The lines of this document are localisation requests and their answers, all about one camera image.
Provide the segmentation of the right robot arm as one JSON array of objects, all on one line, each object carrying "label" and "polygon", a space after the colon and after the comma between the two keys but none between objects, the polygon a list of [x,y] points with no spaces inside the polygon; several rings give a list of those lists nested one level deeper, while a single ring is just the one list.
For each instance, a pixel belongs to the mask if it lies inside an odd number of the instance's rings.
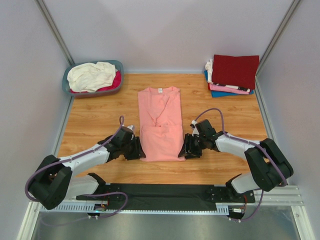
[{"label": "right robot arm", "polygon": [[217,132],[205,119],[192,122],[193,132],[184,136],[179,157],[200,158],[202,150],[209,149],[229,153],[247,161],[250,172],[239,174],[226,183],[225,196],[231,202],[242,198],[252,190],[269,192],[275,187],[285,186],[294,174],[293,167],[274,140],[249,141],[224,131]]}]

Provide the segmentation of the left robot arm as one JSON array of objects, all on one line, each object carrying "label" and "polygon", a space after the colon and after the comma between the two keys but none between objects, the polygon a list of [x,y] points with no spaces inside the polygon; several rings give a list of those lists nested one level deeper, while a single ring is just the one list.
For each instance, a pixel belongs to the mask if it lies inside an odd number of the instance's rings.
[{"label": "left robot arm", "polygon": [[27,180],[25,193],[47,210],[72,197],[99,201],[108,192],[106,182],[96,173],[84,177],[77,175],[120,156],[126,160],[143,159],[146,156],[140,138],[135,136],[131,126],[121,126],[113,135],[79,153],[61,158],[46,156]]}]

